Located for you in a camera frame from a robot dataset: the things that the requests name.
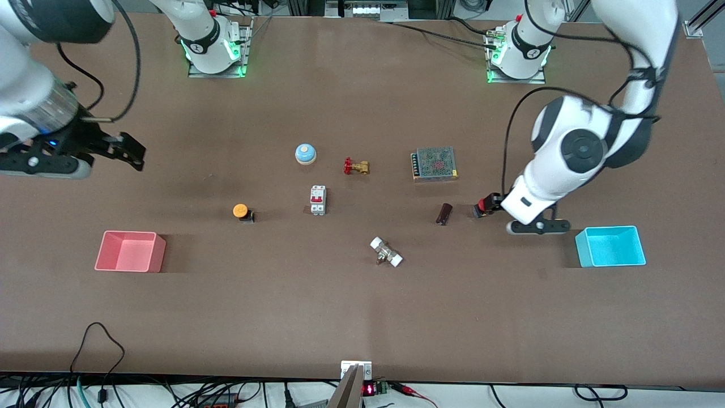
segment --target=brown tabletop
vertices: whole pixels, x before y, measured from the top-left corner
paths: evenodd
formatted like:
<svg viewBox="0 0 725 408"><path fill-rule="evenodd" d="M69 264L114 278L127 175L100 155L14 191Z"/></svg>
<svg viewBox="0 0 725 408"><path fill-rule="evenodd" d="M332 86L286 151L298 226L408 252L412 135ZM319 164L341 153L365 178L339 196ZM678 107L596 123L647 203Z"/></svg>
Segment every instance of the brown tabletop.
<svg viewBox="0 0 725 408"><path fill-rule="evenodd" d="M334 378L340 360L370 359L401 380L725 385L725 110L701 41L679 42L647 154L560 202L575 229L636 225L647 265L581 269L576 232L512 237L506 213L471 217L499 189L508 116L533 88L487 84L480 49L363 19L279 18L254 38L245 79L188 79L168 20L132 17L141 91L104 129L146 145L144 171L98 159L83 181L0 178L0 370L66 370L98 320L128 350L125 372ZM618 47L557 43L549 85L605 101L624 79ZM133 79L123 22L66 51L106 84L94 113L118 112ZM95 97L52 46L34 55L83 103ZM522 107L507 182L556 96ZM309 167L294 159L303 142L318 150ZM447 145L460 179L413 184L410 153ZM344 175L347 156L370 174ZM314 184L329 188L324 217L305 212ZM434 223L443 202L447 227ZM237 203L258 222L237 221ZM108 229L162 234L162 273L94 271ZM375 236L400 267L376 266ZM87 346L77 370L117 358L100 331Z"/></svg>

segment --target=turquoise plastic tray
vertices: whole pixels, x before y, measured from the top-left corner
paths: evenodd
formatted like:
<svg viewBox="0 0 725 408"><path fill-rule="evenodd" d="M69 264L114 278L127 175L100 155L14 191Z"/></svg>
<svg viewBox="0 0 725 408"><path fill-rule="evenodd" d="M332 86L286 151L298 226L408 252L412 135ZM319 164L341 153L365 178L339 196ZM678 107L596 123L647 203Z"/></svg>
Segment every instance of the turquoise plastic tray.
<svg viewBox="0 0 725 408"><path fill-rule="evenodd" d="M587 227L576 236L579 263L584 268L640 266L647 263L639 233L626 227Z"/></svg>

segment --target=pink bin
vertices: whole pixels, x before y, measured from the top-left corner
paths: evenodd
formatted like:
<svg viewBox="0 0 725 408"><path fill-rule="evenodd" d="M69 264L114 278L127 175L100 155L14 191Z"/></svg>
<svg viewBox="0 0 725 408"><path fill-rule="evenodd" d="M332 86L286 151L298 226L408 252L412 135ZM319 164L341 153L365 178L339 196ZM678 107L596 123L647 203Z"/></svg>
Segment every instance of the pink bin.
<svg viewBox="0 0 725 408"><path fill-rule="evenodd" d="M97 271L161 271L166 241L156 232L106 231L96 259Z"/></svg>

